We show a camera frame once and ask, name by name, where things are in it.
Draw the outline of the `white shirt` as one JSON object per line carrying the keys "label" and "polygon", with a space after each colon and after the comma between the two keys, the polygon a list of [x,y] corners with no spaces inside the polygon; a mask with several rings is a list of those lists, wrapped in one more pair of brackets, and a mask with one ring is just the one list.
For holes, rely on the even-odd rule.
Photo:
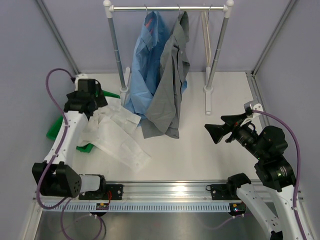
{"label": "white shirt", "polygon": [[106,97],[107,105],[94,111],[80,134],[77,145],[93,144],[134,172],[151,160],[132,138],[141,117],[121,105],[121,99]]}

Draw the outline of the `metal wire hanger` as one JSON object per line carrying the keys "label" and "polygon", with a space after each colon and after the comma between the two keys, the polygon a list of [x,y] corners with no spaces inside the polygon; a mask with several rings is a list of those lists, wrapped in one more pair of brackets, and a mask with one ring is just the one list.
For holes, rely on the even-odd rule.
{"label": "metal wire hanger", "polygon": [[210,16],[211,6],[207,11],[201,13],[201,25],[204,41],[204,50],[206,58],[206,66],[209,67],[212,59],[211,50],[211,39],[210,39],[210,26],[209,26],[209,16]]}

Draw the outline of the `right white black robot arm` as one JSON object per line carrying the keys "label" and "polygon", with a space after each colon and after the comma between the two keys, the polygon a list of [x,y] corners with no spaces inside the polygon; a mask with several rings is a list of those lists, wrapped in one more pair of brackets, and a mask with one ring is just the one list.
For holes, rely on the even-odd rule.
{"label": "right white black robot arm", "polygon": [[[278,121],[291,134],[296,147],[296,170],[284,157],[288,143],[283,130],[268,125],[261,133],[257,133],[255,128],[250,128],[250,118],[256,115],[265,115]],[[205,124],[205,129],[215,144],[229,135],[226,143],[237,141],[257,159],[254,165],[256,174],[269,193],[276,213],[255,192],[252,182],[244,173],[227,179],[227,195],[233,199],[239,198],[249,208],[268,240],[312,240],[314,236],[298,198],[301,151],[297,137],[290,127],[278,117],[259,110],[225,115],[221,119],[224,122],[222,125]]]}

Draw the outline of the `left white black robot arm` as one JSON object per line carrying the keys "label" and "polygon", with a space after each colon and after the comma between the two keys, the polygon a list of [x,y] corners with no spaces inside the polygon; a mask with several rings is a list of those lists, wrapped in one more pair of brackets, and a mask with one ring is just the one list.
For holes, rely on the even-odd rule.
{"label": "left white black robot arm", "polygon": [[97,80],[78,79],[76,85],[76,90],[67,94],[63,122],[51,150],[42,163],[32,167],[38,200],[41,196],[75,198],[83,192],[90,192],[95,199],[101,200],[108,192],[101,175],[78,174],[71,167],[89,119],[108,104]]}

